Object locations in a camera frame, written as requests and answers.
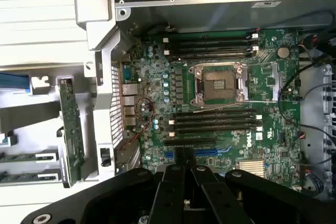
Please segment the open grey PC case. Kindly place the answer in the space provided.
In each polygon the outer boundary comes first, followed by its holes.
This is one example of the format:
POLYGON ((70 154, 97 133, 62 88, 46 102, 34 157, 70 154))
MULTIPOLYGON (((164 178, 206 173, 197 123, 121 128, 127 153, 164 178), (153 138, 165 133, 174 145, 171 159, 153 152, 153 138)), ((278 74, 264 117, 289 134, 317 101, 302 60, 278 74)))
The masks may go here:
MULTIPOLYGON (((336 78, 336 0, 75 0, 75 13, 94 56, 86 68, 96 82, 93 120, 100 180, 141 166, 137 147, 127 146, 125 140, 120 68, 120 60, 139 36, 293 29, 298 33, 299 68, 287 83, 296 79, 302 83, 304 71, 322 65, 331 65, 336 78), (320 35, 318 46, 312 49, 302 44, 309 34, 320 35), (110 149, 108 167, 101 166, 101 148, 110 149)), ((299 104, 302 101, 299 89, 299 104)), ((312 173, 301 150, 305 137, 301 129, 315 127, 300 121, 298 127, 300 180, 287 187, 317 197, 321 186, 304 187, 312 173)))

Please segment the red and black connector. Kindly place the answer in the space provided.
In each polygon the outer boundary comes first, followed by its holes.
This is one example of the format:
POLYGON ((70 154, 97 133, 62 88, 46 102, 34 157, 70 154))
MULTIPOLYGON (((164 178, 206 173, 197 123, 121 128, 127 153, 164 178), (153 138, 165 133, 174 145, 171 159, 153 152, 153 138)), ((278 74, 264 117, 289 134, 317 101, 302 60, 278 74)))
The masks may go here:
POLYGON ((318 34, 309 34, 305 36, 305 38, 302 40, 302 44, 307 48, 307 49, 312 49, 318 46, 320 42, 320 35, 318 34))

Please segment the green graphics card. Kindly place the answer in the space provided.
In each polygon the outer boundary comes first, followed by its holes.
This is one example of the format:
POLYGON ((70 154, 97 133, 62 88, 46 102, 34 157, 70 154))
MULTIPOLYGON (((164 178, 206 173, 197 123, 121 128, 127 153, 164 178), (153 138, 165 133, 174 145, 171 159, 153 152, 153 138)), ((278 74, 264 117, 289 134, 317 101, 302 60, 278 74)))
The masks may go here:
POLYGON ((70 188, 81 180, 84 163, 81 120, 72 78, 59 78, 58 90, 63 121, 63 126, 57 130, 57 136, 63 139, 58 146, 61 180, 65 188, 70 188))

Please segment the green RAM stick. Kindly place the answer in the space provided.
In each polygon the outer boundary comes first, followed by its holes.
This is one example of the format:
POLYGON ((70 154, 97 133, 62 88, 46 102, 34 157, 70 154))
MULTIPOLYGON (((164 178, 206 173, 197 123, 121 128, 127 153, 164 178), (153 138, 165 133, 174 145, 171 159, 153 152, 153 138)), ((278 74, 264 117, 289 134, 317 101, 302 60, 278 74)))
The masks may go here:
POLYGON ((29 154, 15 154, 15 155, 7 155, 5 153, 0 153, 0 164, 17 163, 17 162, 53 163, 56 161, 58 161, 57 152, 29 153, 29 154))
POLYGON ((33 183, 33 182, 43 182, 59 181, 59 171, 58 170, 44 170, 43 172, 34 173, 21 173, 21 174, 10 174, 8 172, 0 173, 0 184, 7 183, 33 183))

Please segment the black RAM slot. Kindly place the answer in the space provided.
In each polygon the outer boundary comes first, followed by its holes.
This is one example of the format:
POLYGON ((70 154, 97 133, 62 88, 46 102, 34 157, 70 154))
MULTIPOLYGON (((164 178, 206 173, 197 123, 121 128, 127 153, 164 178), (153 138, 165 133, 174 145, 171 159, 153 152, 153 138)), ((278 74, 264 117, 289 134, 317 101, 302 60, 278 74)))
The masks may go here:
POLYGON ((242 39, 257 39, 259 33, 256 31, 217 31, 217 32, 203 32, 203 33, 172 33, 172 34, 158 34, 148 36, 149 40, 162 40, 168 38, 169 40, 199 40, 199 39, 222 39, 222 38, 242 38, 242 39))
POLYGON ((233 53, 204 53, 204 54, 186 54, 170 55, 168 60, 204 60, 204 59, 221 59, 221 58, 250 58, 256 56, 256 52, 233 52, 233 53))
POLYGON ((191 131, 230 131, 230 130, 245 130, 254 129, 257 126, 262 126, 262 121, 246 119, 246 120, 223 120, 213 122, 186 122, 176 123, 173 126, 175 131, 191 132, 191 131))
POLYGON ((217 120, 217 119, 256 119, 254 114, 209 114, 209 115, 185 115, 168 119, 169 124, 177 124, 178 122, 201 121, 201 120, 217 120))
POLYGON ((165 54, 174 52, 206 52, 206 51, 258 51, 259 46, 229 46, 229 47, 203 47, 203 48, 172 48, 164 49, 165 54))
POLYGON ((210 114, 210 113, 234 113, 234 112, 257 112, 256 108, 223 108, 223 109, 214 109, 214 110, 202 110, 202 111, 188 111, 188 112, 180 112, 174 113, 174 117, 178 116, 189 116, 189 115, 199 115, 199 114, 210 114))
POLYGON ((216 45, 216 46, 245 46, 245 45, 257 45, 257 39, 233 39, 233 40, 190 40, 190 41, 173 41, 171 43, 164 43, 166 46, 196 46, 196 45, 216 45))
POLYGON ((169 132, 169 137, 175 137, 178 134, 196 134, 196 133, 204 133, 204 132, 231 132, 231 131, 247 131, 247 130, 255 130, 256 127, 219 127, 219 128, 209 128, 202 127, 196 129, 180 129, 175 130, 174 132, 169 132))

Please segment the open metal socket cover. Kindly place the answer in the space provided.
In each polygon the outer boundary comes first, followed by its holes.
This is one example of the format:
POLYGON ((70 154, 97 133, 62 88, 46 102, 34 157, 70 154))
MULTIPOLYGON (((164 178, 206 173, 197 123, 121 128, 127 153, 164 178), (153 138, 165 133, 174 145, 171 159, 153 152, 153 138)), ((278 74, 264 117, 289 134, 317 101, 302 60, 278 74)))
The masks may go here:
POLYGON ((280 74, 276 62, 258 63, 243 67, 244 102, 276 103, 280 74))

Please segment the long blue expansion slot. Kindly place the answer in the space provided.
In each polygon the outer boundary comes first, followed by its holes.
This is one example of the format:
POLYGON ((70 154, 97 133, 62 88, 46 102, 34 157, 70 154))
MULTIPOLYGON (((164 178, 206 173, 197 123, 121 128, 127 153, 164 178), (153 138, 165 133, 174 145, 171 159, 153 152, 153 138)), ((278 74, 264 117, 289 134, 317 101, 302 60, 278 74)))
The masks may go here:
POLYGON ((194 155, 197 157, 204 157, 204 156, 217 156, 218 151, 215 148, 208 148, 208 149, 195 149, 194 155))

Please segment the metal rear port stack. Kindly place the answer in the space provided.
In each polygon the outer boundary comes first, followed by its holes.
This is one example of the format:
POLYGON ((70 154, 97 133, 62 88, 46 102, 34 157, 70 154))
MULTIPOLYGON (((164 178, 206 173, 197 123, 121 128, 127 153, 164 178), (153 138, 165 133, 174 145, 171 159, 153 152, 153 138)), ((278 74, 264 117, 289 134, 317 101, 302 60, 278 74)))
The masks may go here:
POLYGON ((138 85, 129 83, 122 85, 123 116, 125 126, 135 126, 135 97, 138 94, 138 85))

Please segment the black case latch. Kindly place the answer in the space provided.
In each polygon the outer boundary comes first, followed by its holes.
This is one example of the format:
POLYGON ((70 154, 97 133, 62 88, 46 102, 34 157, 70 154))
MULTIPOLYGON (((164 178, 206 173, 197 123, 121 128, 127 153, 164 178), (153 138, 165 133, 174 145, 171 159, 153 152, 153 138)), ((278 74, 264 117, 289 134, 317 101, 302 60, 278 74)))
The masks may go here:
POLYGON ((100 149, 100 157, 101 157, 101 166, 108 167, 111 165, 111 155, 109 148, 101 148, 100 149))

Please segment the silver chipset heatsink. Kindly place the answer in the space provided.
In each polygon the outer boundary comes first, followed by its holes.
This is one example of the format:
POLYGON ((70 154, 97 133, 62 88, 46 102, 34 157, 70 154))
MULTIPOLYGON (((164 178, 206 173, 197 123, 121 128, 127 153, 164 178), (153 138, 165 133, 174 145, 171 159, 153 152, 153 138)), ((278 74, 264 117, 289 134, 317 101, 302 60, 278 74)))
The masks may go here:
POLYGON ((265 178, 265 161, 262 159, 242 160, 238 162, 238 168, 252 173, 259 177, 265 178))

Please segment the CPU socket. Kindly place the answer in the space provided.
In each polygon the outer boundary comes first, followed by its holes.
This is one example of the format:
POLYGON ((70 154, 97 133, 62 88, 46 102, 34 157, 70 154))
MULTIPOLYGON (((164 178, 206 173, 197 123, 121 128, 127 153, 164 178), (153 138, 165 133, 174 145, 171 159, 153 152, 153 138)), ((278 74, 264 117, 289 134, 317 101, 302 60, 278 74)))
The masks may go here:
POLYGON ((249 100, 248 67, 241 62, 199 63, 189 67, 194 75, 194 98, 190 105, 218 108, 249 100))

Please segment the green Dell motherboard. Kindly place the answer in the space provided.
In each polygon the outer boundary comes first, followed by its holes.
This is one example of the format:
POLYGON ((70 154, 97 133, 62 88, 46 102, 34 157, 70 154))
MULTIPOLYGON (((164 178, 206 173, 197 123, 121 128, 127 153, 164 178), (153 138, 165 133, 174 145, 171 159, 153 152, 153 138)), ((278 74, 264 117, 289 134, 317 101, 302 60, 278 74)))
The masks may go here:
MULTIPOLYGON (((164 43, 188 40, 149 40, 147 34, 135 39, 128 54, 120 60, 121 81, 123 84, 136 83, 138 94, 135 97, 135 126, 125 126, 127 146, 135 145, 140 156, 139 163, 151 172, 172 164, 174 158, 165 158, 165 152, 174 152, 177 147, 193 149, 215 148, 217 156, 195 156, 200 165, 206 165, 215 172, 224 175, 232 169, 239 169, 242 160, 262 159, 265 161, 265 179, 291 186, 299 183, 298 162, 300 159, 300 142, 297 139, 300 121, 300 104, 298 102, 301 82, 296 79, 288 84, 288 79, 299 68, 298 33, 293 29, 247 30, 259 33, 258 51, 206 51, 174 52, 165 54, 164 49, 229 47, 216 45, 166 46, 164 43), (277 50, 288 47, 290 55, 279 58, 277 50), (221 58, 204 60, 168 60, 170 55, 256 52, 250 58, 221 58), (262 126, 255 130, 231 132, 204 132, 196 134, 178 134, 168 119, 175 118, 174 113, 199 111, 201 108, 190 105, 194 98, 194 75, 189 67, 199 63, 241 62, 246 65, 276 62, 280 74, 280 88, 277 103, 245 104, 239 108, 256 108, 257 112, 210 113, 210 114, 254 114, 262 121, 262 126)), ((242 38, 199 39, 199 40, 233 40, 242 38)))

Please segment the blue plastic part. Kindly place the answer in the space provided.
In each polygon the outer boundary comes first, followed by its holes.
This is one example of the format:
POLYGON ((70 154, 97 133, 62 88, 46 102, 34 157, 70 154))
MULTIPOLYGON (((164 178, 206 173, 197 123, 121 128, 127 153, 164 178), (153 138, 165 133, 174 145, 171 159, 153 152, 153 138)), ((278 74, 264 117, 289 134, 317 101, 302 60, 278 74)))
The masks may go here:
POLYGON ((30 78, 28 75, 0 72, 0 91, 30 93, 30 78))

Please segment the perforated metal drive cage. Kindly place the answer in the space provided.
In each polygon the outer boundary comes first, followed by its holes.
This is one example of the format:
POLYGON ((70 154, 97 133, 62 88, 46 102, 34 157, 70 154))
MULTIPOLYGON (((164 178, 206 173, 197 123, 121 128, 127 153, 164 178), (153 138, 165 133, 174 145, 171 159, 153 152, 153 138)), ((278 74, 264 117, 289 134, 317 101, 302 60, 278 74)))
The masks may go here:
POLYGON ((315 127, 301 129, 301 150, 312 173, 304 186, 321 186, 317 198, 336 200, 336 78, 331 65, 322 65, 304 71, 300 79, 300 123, 315 127))

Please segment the white parts rack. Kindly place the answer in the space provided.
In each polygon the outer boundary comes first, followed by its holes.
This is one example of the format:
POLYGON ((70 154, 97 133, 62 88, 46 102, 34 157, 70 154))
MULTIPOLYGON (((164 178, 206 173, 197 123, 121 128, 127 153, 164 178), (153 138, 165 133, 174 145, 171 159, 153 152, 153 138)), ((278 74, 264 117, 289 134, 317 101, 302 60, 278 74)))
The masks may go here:
MULTIPOLYGON (((96 148, 93 133, 91 81, 85 76, 80 63, 38 63, 36 65, 0 66, 0 72, 28 75, 30 93, 22 91, 0 91, 0 153, 7 155, 57 152, 63 141, 57 130, 63 126, 60 117, 58 79, 71 77, 77 106, 80 112, 84 163, 81 167, 83 182, 97 172, 96 148)), ((58 161, 53 163, 17 162, 1 163, 0 173, 10 174, 58 170, 59 181, 33 183, 7 183, 6 186, 29 184, 59 184, 61 168, 58 161)))

